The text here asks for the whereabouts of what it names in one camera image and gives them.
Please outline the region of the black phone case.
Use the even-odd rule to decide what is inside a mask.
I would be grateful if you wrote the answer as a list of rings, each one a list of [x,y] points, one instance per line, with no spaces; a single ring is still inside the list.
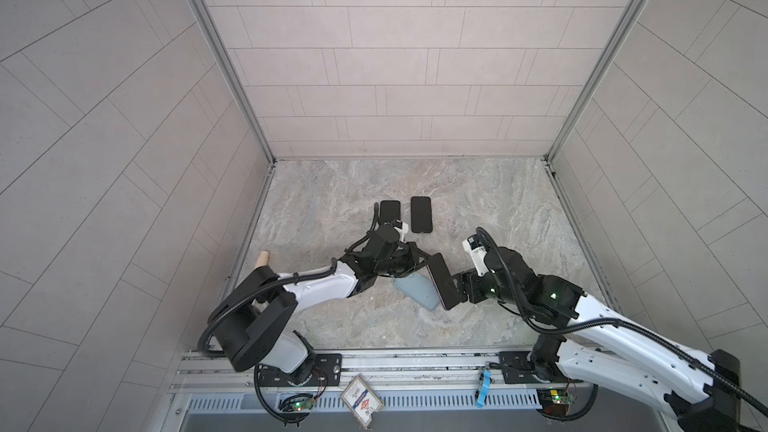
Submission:
[[[380,224],[400,221],[402,216],[401,202],[398,200],[382,200],[379,203],[378,219]]]
[[[428,196],[413,196],[410,200],[411,230],[414,233],[433,232],[432,201]]]

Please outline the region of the light blue phone case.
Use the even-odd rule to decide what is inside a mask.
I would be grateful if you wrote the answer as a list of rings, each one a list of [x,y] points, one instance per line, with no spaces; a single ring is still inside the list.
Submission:
[[[439,294],[430,279],[420,273],[396,278],[393,285],[426,310],[434,310],[439,304]]]

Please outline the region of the black phone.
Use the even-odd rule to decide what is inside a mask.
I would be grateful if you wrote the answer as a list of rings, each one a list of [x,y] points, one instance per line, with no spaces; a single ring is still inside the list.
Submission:
[[[426,268],[438,293],[439,301],[446,311],[465,301],[441,253],[431,255],[426,260]]]

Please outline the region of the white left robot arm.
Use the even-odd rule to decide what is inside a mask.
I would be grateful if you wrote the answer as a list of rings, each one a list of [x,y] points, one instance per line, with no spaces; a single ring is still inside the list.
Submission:
[[[430,255],[404,236],[404,224],[385,223],[327,267],[292,274],[256,267],[209,315],[197,351],[227,358],[237,372],[264,365],[300,377],[310,374],[316,353],[303,336],[285,332],[291,317],[357,296],[380,277],[404,278],[425,267]]]

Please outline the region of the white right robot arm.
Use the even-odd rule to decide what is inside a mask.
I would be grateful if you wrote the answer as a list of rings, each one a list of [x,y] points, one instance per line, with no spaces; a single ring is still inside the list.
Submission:
[[[739,360],[678,344],[611,309],[557,275],[538,275],[522,256],[479,236],[465,240],[473,269],[453,282],[472,303],[513,306],[538,339],[513,370],[544,383],[586,382],[642,402],[684,431],[737,431]]]

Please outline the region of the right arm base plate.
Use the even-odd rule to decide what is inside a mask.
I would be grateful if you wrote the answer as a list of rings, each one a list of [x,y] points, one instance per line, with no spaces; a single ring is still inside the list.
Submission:
[[[567,378],[559,368],[558,352],[502,351],[496,362],[488,362],[489,370],[499,371],[508,385],[526,385],[529,387],[554,387],[569,382],[582,383],[579,379]]]

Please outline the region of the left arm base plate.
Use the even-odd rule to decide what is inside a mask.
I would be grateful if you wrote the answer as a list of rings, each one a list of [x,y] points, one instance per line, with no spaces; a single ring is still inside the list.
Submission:
[[[263,387],[338,386],[343,356],[340,353],[310,354],[293,372],[260,364],[255,382]]]

